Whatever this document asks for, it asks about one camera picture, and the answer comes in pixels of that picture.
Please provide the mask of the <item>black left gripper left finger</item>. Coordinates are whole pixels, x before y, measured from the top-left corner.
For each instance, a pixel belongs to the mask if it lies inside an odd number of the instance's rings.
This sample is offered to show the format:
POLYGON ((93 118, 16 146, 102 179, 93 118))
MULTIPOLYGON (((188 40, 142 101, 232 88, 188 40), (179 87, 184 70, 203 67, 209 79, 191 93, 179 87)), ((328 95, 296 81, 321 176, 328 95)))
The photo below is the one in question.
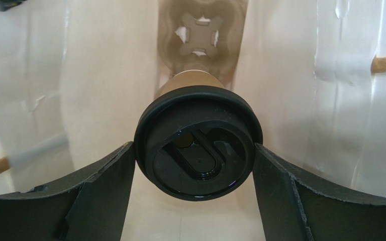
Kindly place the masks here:
POLYGON ((0 240, 120 240, 134 171, 128 142, 67 176, 0 195, 0 240))

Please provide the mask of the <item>brown paper coffee cup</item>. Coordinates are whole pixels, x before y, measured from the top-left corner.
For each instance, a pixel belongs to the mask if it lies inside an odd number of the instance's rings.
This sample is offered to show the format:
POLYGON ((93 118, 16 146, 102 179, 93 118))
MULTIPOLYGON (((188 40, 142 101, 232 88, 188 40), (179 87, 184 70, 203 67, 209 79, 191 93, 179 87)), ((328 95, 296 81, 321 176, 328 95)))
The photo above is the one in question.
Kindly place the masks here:
POLYGON ((169 78, 154 94, 154 100, 173 90, 190 86, 212 86, 225 89, 216 77, 202 70, 186 70, 169 78))

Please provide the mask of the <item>kraft paper bag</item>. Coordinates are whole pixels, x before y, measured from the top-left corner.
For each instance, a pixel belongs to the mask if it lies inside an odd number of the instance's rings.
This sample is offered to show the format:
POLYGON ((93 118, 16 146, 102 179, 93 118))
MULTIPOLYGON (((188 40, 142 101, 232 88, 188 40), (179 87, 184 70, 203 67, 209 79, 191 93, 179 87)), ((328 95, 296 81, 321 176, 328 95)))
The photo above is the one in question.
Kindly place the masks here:
MULTIPOLYGON (((158 11, 159 1, 0 1, 0 195, 134 148, 173 77, 158 11)), ((225 89, 253 109, 260 145, 386 198, 386 1, 248 1, 225 89)), ((253 169, 227 195, 187 201, 150 182, 135 155, 120 240, 266 240, 253 169)))

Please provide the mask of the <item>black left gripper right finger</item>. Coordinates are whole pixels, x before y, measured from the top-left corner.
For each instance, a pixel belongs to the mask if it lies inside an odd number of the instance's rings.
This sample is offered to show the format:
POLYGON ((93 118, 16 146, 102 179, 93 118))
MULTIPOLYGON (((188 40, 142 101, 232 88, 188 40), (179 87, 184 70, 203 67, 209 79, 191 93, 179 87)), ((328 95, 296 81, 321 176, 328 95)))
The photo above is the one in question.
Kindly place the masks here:
POLYGON ((266 240, 386 240, 386 198, 330 182, 260 144, 255 149, 266 240))

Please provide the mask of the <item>black plastic cup lid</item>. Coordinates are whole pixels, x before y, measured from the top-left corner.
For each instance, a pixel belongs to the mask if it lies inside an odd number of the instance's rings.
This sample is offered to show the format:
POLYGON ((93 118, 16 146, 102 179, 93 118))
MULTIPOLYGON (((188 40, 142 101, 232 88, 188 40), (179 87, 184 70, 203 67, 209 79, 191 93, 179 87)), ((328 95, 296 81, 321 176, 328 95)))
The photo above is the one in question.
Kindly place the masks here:
POLYGON ((134 135, 137 164, 164 193, 207 201, 237 189, 252 172, 263 132, 251 106, 219 87, 188 86, 156 98, 134 135))

